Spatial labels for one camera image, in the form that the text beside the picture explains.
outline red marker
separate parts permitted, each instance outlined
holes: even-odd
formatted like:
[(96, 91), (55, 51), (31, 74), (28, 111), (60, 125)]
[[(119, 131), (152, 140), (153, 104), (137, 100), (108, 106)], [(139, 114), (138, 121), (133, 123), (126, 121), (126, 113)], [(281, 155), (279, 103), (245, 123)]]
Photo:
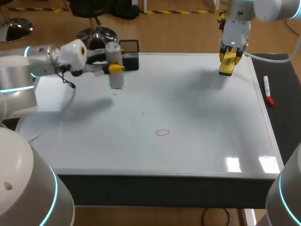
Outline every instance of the red marker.
[(267, 102), (271, 107), (274, 107), (275, 103), (271, 98), (271, 93), (269, 91), (269, 80), (267, 76), (263, 77), (263, 82), (264, 82), (264, 90), (265, 90), (265, 96), (267, 97)]

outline office chair base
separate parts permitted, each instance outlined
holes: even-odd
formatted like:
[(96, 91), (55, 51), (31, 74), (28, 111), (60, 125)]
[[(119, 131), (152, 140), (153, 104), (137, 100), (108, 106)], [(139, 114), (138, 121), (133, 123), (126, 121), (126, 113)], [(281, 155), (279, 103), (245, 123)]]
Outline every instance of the office chair base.
[(95, 31), (87, 28), (78, 33), (77, 38), (81, 39), (90, 50), (104, 48), (105, 44), (110, 41), (117, 42), (117, 34), (107, 27), (97, 27)]
[(32, 23), (24, 18), (12, 18), (0, 23), (0, 42), (20, 40), (32, 32)]

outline whiteboard surface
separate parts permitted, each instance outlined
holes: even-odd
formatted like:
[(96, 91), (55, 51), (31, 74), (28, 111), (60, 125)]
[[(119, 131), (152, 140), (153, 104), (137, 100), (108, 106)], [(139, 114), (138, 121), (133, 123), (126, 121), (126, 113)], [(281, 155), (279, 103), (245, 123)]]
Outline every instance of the whiteboard surface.
[[(276, 178), (281, 158), (251, 59), (244, 56), (231, 77), (218, 75), (218, 54), (140, 53), (139, 60), (123, 90), (110, 89), (107, 76), (67, 75), (75, 101), (32, 143), (57, 174)], [(72, 92), (61, 83), (42, 77), (36, 95), (61, 104), (58, 97)], [(60, 117), (49, 106), (21, 120), (25, 138)], [(169, 134), (158, 136), (161, 129)]]

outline black mesh pencil holder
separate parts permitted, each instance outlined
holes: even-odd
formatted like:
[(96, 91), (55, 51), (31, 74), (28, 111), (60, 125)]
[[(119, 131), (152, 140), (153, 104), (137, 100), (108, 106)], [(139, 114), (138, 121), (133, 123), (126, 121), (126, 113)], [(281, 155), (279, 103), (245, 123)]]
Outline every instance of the black mesh pencil holder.
[(122, 51), (122, 63), (126, 71), (137, 71), (139, 69), (139, 41), (120, 40)]

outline power cord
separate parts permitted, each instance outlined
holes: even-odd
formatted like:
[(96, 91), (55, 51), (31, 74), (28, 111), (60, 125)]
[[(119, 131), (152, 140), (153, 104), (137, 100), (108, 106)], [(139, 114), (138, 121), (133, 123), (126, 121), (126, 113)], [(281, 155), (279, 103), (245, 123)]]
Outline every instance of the power cord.
[(251, 57), (253, 59), (261, 60), (261, 61), (265, 61), (265, 62), (269, 62), (269, 63), (286, 63), (286, 62), (291, 61), (297, 55), (297, 53), (299, 52), (299, 49), (300, 49), (300, 45), (301, 45), (301, 37), (299, 36), (299, 39), (297, 41), (297, 45), (296, 45), (296, 48), (295, 48), (293, 54), (289, 58), (287, 58), (285, 60), (270, 60), (270, 59), (265, 59), (265, 58), (262, 58), (262, 57), (254, 56), (254, 55), (252, 55), (250, 53), (247, 53), (247, 52), (244, 52), (244, 54), (247, 57)]
[[(201, 226), (205, 226), (205, 213), (207, 212), (208, 208), (206, 208), (203, 213), (202, 213), (202, 216), (201, 216)], [(228, 218), (228, 221), (227, 221), (227, 224), (226, 226), (229, 226), (230, 225), (230, 221), (231, 221), (231, 217), (230, 217), (230, 214), (229, 212), (227, 211), (226, 208), (223, 208), (223, 210), (225, 211), (225, 213), (227, 214), (227, 218)]]
[(284, 21), (284, 24), (295, 34), (295, 35), (297, 35), (298, 37), (300, 37), (300, 35), (293, 29), (293, 28), (291, 28), (290, 27), (290, 25), (288, 25), (288, 23), (287, 23), (287, 21), (285, 20)]
[(57, 118), (56, 120), (52, 121), (48, 126), (46, 126), (43, 130), (41, 130), (40, 132), (38, 132), (37, 134), (35, 134), (33, 137), (31, 137), (30, 139), (28, 139), (28, 143), (31, 143), (32, 141), (36, 140), (37, 138), (39, 138), (41, 135), (43, 135), (47, 130), (49, 130), (52, 126), (54, 126), (55, 124), (57, 124), (60, 120), (61, 117), (63, 116), (64, 112), (68, 109), (68, 107), (70, 106), (70, 104), (74, 101), (75, 95), (76, 95), (76, 86), (73, 82), (70, 82), (68, 80), (66, 80), (64, 78), (64, 73), (66, 72), (66, 70), (68, 66), (62, 66), (62, 67), (58, 67), (55, 69), (55, 73), (57, 74), (57, 76), (59, 76), (63, 83), (67, 83), (72, 89), (72, 96), (71, 98), (68, 100), (68, 102), (65, 104), (65, 106), (62, 108), (61, 110), (61, 114), (60, 117)]

